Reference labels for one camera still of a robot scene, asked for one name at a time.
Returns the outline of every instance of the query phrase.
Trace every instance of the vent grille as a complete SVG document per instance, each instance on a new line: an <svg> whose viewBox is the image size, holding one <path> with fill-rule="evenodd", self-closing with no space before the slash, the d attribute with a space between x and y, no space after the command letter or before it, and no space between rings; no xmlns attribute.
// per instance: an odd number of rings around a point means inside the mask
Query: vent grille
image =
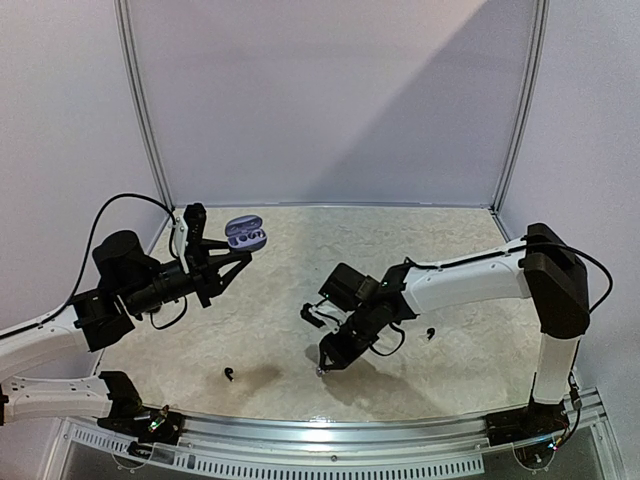
<svg viewBox="0 0 640 480"><path fill-rule="evenodd" d="M117 438L114 434L74 425L71 438L77 443L105 452L118 453L135 460L135 457L130 457L127 454L129 440ZM230 480L421 480L459 478L484 473L481 454L394 467L339 467L337 465L335 467L279 467L214 459L202 454L175 452L173 464L169 468Z"/></svg>
<svg viewBox="0 0 640 480"><path fill-rule="evenodd" d="M403 467L251 467L184 454L175 458L180 470L225 479L252 480L420 480L459 478L484 473L481 455Z"/></svg>

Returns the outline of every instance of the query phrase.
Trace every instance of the white wall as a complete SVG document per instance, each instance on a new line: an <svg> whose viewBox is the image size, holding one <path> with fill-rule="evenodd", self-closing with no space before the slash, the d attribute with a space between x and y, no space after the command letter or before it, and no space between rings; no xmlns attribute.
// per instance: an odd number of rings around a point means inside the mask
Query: white wall
<svg viewBox="0 0 640 480"><path fill-rule="evenodd" d="M532 0L137 0L177 203L489 205Z"/></svg>
<svg viewBox="0 0 640 480"><path fill-rule="evenodd" d="M57 307L91 222L111 195L157 196L132 106L112 2L0 3L0 329ZM148 246L164 214L119 200L96 241L135 229ZM95 286L88 265L83 288ZM88 355L40 370L89 373ZM0 428L0 477L34 479L53 422Z"/></svg>
<svg viewBox="0 0 640 480"><path fill-rule="evenodd" d="M501 219L544 221L607 265L580 372L599 387L629 478L640 478L640 4L551 2L524 144ZM596 270L592 299L606 283Z"/></svg>

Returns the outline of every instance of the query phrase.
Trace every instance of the metal frame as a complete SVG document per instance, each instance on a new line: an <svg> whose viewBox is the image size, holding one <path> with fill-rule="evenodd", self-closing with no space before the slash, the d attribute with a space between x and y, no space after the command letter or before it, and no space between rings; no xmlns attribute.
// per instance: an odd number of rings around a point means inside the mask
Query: metal frame
<svg viewBox="0 0 640 480"><path fill-rule="evenodd" d="M114 0L114 2L118 31L120 32L120 43L122 44L122 54L129 79L129 87L131 88L133 106L136 111L136 116L138 117L142 143L147 152L147 159L149 160L149 166L151 167L151 173L156 183L160 199L168 208L173 210L175 205L171 197L169 182L167 181L167 176L160 159L160 152L153 133L147 101L142 87L142 79L138 68L133 30L131 27L129 2L128 0Z"/></svg>
<svg viewBox="0 0 640 480"><path fill-rule="evenodd" d="M500 175L496 191L493 195L493 204L490 207L491 212L496 215L500 213L500 210L504 205L507 191L509 190L509 183L511 182L513 170L518 158L518 152L520 151L520 146L524 137L527 118L529 116L529 111L531 110L531 102L542 56L542 45L544 41L548 12L549 0L538 0L533 28L531 30L531 38L529 40L529 54L520 90L520 103L518 106L516 122L511 134L511 141L509 143L509 150L507 158L505 159L504 168Z"/></svg>
<svg viewBox="0 0 640 480"><path fill-rule="evenodd" d="M136 55L135 40L131 24L131 13L128 0L114 0L116 18L118 20L118 29L120 32L120 41L122 44L122 52L124 57L124 63L127 70L127 76L129 79L129 85L131 88L131 96L133 99L138 123L140 126L140 133L147 152L147 158L151 167L158 193L162 201L169 208L175 208L176 205L171 196L169 182L165 169L162 165L159 148L155 139L155 135L152 128L151 118L148 111L147 101L144 94L144 88L142 79L140 76L140 70L138 67L138 60ZM546 26L547 12L549 8L549 0L537 0L534 21L531 29L531 36L529 40L529 49L527 54L525 72L520 88L518 112L516 121L513 127L511 138L509 141L509 149L505 158L502 173L500 174L496 190L492 196L491 203L488 205L452 205L452 204L431 204L431 203L409 203L409 204L388 204L388 203L338 203L340 206L416 206L416 207L459 207L459 208L488 208L492 213L496 215L500 212L503 206L513 169L515 167L518 151L522 143L524 130L527 122L527 116L531 107L531 100L533 97L536 76L538 73L538 67L540 64L540 57L542 53L542 44L544 38L544 30ZM304 202L293 203L265 203L260 206L289 206L289 205L307 205ZM215 207L232 207L247 205L211 205Z"/></svg>
<svg viewBox="0 0 640 480"><path fill-rule="evenodd" d="M591 429L603 475L623 478L615 439L597 390L582 392L582 398L579 428ZM368 423L193 414L187 417L178 446L155 445L149 462L215 478L321 480L332 478L329 473L333 473L333 480L456 478L482 473L483 454L512 448L489 446L485 413ZM574 420L575 412L569 412L569 416ZM98 428L93 420L67 419L58 433L44 478L61 478L72 442L140 462L126 454L132 440ZM529 442L519 442L518 446Z"/></svg>

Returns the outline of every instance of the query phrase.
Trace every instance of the black cable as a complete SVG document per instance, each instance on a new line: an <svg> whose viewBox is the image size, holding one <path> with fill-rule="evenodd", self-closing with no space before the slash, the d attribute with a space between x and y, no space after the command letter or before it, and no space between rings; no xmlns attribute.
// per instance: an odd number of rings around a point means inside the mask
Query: black cable
<svg viewBox="0 0 640 480"><path fill-rule="evenodd" d="M173 237L176 233L176 229L172 228L171 229L171 233L169 234L169 255L171 255L173 257L174 260L178 260L178 255L176 255L176 253L173 251Z"/></svg>
<svg viewBox="0 0 640 480"><path fill-rule="evenodd" d="M45 318L41 322L36 322L36 323L31 324L31 325L25 325L22 328L19 328L17 330L13 330L13 331L11 331L9 333L5 333L4 335L0 335L0 340L3 340L3 339L8 338L8 337L11 337L11 336L16 335L18 333L25 332L27 330L31 330L33 328L41 327L42 325L44 325L44 324L52 321L54 318L58 317L65 310L65 308L67 308L67 306L69 305L69 302L71 302L73 297L76 295L76 293L78 291L78 288L80 287L80 282L82 281L82 276L84 275L84 269L87 266L87 260L89 258L89 251L91 250L91 244L93 242L93 235L96 232L96 227L98 226L98 221L100 220L100 217L102 216L104 211L107 209L107 207L109 205L111 205L113 202L115 202L116 200L120 199L120 198L137 198L139 200L145 200L145 201L147 201L149 203L153 203L154 205L162 208L165 212L167 212L169 217L171 217L171 221L173 222L174 225L176 223L176 218L173 215L173 212L166 205L164 205L163 203L160 203L155 198L151 198L151 197L148 197L146 195L139 194L139 193L119 193L118 195L114 195L113 197L111 197L109 200L107 200L102 205L102 207L100 208L100 210L98 211L97 215L95 216L95 218L93 220L93 225L91 226L91 231L89 233L89 239L87 240L87 246L85 248L84 256L82 258L82 264L80 266L80 272L78 273L78 278L76 279L76 283L73 286L73 289L71 290L71 293L69 294L69 297L60 306L60 308L58 308L55 312L53 312L51 315L49 315L47 318Z"/></svg>
<svg viewBox="0 0 640 480"><path fill-rule="evenodd" d="M577 415L576 415L576 422L573 424L573 428L571 429L569 434L566 437L563 434L562 437L560 437L560 440L558 440L556 442L556 444L560 444L560 445L558 445L558 448L561 448L565 443L567 443L569 441L569 439L571 437L573 437L573 434L576 433L576 430L578 430L578 425L580 424L580 416L581 416L581 414L582 414L582 410L578 410Z"/></svg>
<svg viewBox="0 0 640 480"><path fill-rule="evenodd" d="M577 248L570 247L569 245L563 245L561 243L540 242L540 243L532 243L531 245L520 245L518 247L509 249L508 251L509 253L513 253L513 252L518 252L520 250L525 250L527 248L535 249L536 247L555 247L555 248L559 248L560 250L566 250L568 252L571 252L574 255L578 255L579 257L582 257L585 260L588 260L589 262L591 262L593 265L595 265L600 269L600 271L604 274L605 277L607 277L607 281L609 282L609 285L605 290L605 292L602 294L602 296L591 307L589 307L589 313L593 313L594 310L598 308L602 304L602 302L604 302L607 299L609 295L611 295L611 292L613 291L613 275L611 275L611 272L609 271L609 269L605 267L599 260L595 259L588 253L583 252L582 250L578 250Z"/></svg>
<svg viewBox="0 0 640 480"><path fill-rule="evenodd" d="M393 330L394 332L398 332L400 334L400 343L398 344L398 346L396 348L394 348L391 352L389 353L381 353L378 350L376 350L374 348L373 345L369 346L369 350L371 350L373 353L375 353L376 355L380 356L380 357L390 357L391 355L393 355L394 353L396 353L398 350L400 350L400 347L402 347L402 345L404 344L404 340L406 338L406 333L404 330L402 330L401 328L397 327L396 325L394 325L393 323L389 324L389 328L391 330Z"/></svg>
<svg viewBox="0 0 640 480"><path fill-rule="evenodd" d="M178 323L180 320L182 320L182 318L186 315L187 313L187 308L189 306L188 302L187 302L187 297L183 297L184 298L184 307L182 307L182 311L180 312L180 314L174 318L173 320L171 320L169 323L165 323L164 325L160 325L159 327L153 322L153 313L149 312L149 319L151 320L151 326L153 328L155 328L156 330L164 330L166 328L172 327L173 325L175 325L176 323Z"/></svg>

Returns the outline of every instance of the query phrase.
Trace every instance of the white robotic arm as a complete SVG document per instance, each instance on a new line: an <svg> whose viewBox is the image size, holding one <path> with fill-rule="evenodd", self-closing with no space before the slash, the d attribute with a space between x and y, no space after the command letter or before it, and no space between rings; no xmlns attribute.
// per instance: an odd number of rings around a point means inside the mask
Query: white robotic arm
<svg viewBox="0 0 640 480"><path fill-rule="evenodd" d="M113 345L134 329L131 316L142 320L143 313L190 293L203 307L211 305L210 299L224 292L267 238L256 216L229 222L224 242L202 238L205 222L201 204L187 207L174 226L175 259L164 264L144 254L134 232L112 234L93 251L100 273L96 289L0 331L0 425L34 417L93 416L98 425L141 442L175 443L182 415L143 407L123 372L64 380L16 375L62 356ZM227 253L211 255L214 250ZM225 266L230 268L220 274Z"/></svg>
<svg viewBox="0 0 640 480"><path fill-rule="evenodd" d="M339 264L320 289L324 300L306 304L302 317L320 327L333 306L346 321L320 342L319 374L343 370L398 325L438 308L497 298L532 297L542 341L531 400L526 411L487 416L492 443L550 433L567 424L563 398L578 344L589 325L587 271L546 225L499 248L442 262L409 259L378 282Z"/></svg>
<svg viewBox="0 0 640 480"><path fill-rule="evenodd" d="M531 292L521 266L526 248L521 247L526 247L526 241L514 240L479 255L411 268L402 295L416 315L482 300L530 298ZM556 405L562 401L580 338L581 335L567 339L542 335L532 391L537 403Z"/></svg>

